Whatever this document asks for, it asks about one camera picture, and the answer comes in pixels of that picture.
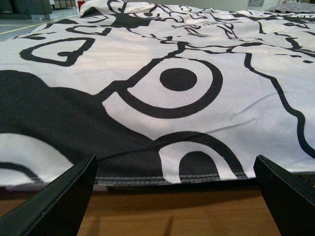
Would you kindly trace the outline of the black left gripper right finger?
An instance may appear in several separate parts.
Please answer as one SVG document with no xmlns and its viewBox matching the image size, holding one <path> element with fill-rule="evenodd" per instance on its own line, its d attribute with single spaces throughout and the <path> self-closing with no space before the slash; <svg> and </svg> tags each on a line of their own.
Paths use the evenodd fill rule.
<svg viewBox="0 0 315 236">
<path fill-rule="evenodd" d="M 263 155 L 253 166 L 266 205 L 283 236 L 315 234 L 315 187 Z"/>
</svg>

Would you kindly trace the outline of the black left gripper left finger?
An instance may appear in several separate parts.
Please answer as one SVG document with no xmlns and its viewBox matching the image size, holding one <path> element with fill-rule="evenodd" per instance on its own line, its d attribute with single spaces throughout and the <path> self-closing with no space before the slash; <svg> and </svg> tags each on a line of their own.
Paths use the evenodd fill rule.
<svg viewBox="0 0 315 236">
<path fill-rule="evenodd" d="M 88 154 L 0 218 L 2 236 L 75 236 L 92 196 L 97 160 Z"/>
</svg>

